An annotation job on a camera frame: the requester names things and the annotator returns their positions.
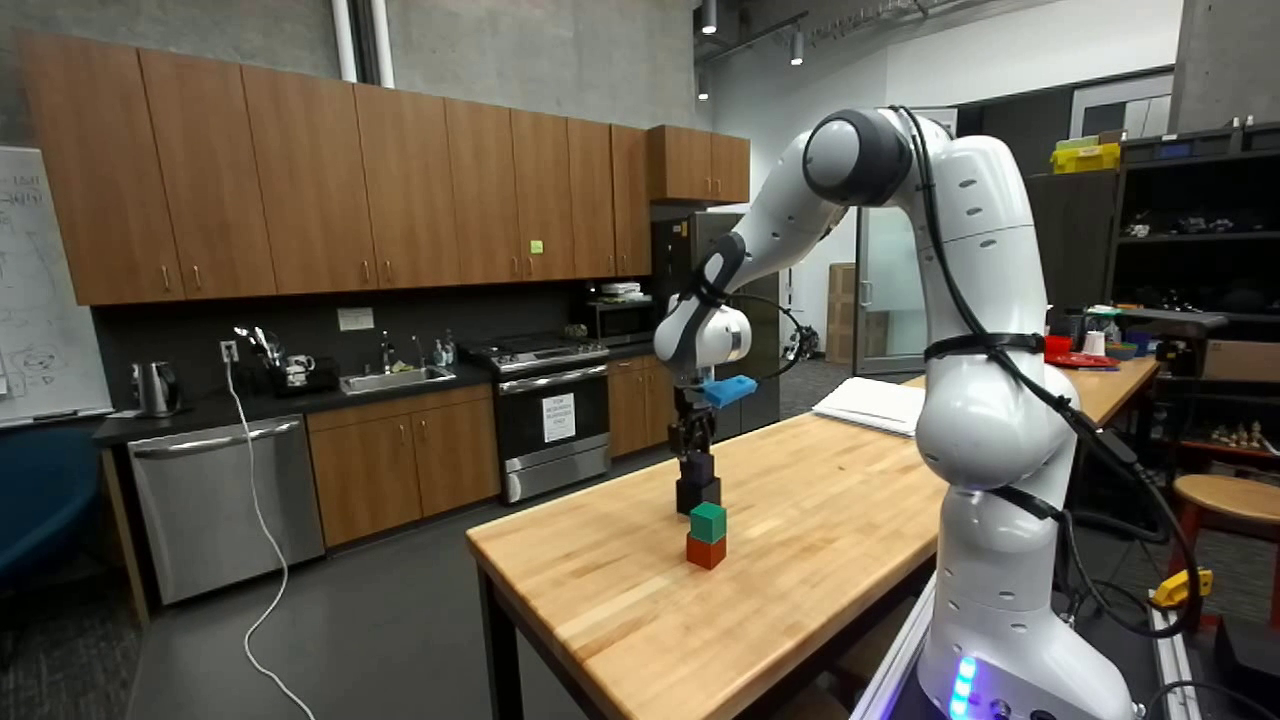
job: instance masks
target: chair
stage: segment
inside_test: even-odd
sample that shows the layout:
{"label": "chair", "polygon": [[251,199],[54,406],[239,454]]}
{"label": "chair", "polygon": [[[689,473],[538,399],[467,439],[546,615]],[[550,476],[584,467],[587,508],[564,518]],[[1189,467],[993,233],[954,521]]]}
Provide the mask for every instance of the chair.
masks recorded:
{"label": "chair", "polygon": [[[99,483],[90,427],[8,434],[0,467],[0,599],[8,599],[76,540]],[[0,615],[0,670],[8,670],[15,624],[14,612]]]}
{"label": "chair", "polygon": [[[1280,483],[1246,480],[1246,476],[1176,476],[1172,492],[1179,496],[1179,527],[1197,543],[1201,527],[1221,527],[1252,540],[1280,543]],[[1280,547],[1273,571],[1273,629],[1280,629]]]}

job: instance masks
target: kitchen sink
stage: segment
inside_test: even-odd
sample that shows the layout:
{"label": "kitchen sink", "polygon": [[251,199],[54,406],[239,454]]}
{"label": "kitchen sink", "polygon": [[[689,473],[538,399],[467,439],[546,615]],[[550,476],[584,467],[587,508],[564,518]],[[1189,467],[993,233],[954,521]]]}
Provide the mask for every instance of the kitchen sink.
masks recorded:
{"label": "kitchen sink", "polygon": [[425,388],[425,386],[453,386],[456,374],[422,374],[422,370],[408,370],[408,374],[367,374],[367,377],[346,377],[342,388],[346,395],[374,395],[374,391],[402,391],[402,388]]}

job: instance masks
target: stove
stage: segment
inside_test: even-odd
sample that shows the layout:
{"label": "stove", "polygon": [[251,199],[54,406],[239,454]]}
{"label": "stove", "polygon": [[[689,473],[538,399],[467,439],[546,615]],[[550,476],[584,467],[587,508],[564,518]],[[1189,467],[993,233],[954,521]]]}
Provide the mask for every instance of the stove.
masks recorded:
{"label": "stove", "polygon": [[609,349],[564,336],[459,344],[495,388],[505,502],[521,504],[609,473]]}
{"label": "stove", "polygon": [[487,344],[463,344],[467,360],[493,370],[495,377],[526,377],[572,364],[603,364],[609,349],[592,342],[564,342],[564,336],[511,336]]}

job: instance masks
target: blue light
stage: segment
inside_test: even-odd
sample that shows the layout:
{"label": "blue light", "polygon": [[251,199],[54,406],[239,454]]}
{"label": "blue light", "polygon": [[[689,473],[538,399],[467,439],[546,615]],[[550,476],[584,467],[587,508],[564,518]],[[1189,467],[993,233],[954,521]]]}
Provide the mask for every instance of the blue light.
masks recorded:
{"label": "blue light", "polygon": [[971,697],[971,685],[976,685],[976,656],[965,656],[961,670],[958,670],[958,680],[954,680],[954,720],[970,720],[970,697]]}

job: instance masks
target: red block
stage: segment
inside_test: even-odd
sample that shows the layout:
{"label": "red block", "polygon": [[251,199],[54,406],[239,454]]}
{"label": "red block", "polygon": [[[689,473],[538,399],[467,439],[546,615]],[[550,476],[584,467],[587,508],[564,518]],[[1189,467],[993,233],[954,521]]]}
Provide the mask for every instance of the red block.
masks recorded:
{"label": "red block", "polygon": [[705,540],[695,540],[689,533],[686,536],[686,557],[689,557],[689,566],[718,568],[726,560],[726,540],[721,543],[705,543]]}

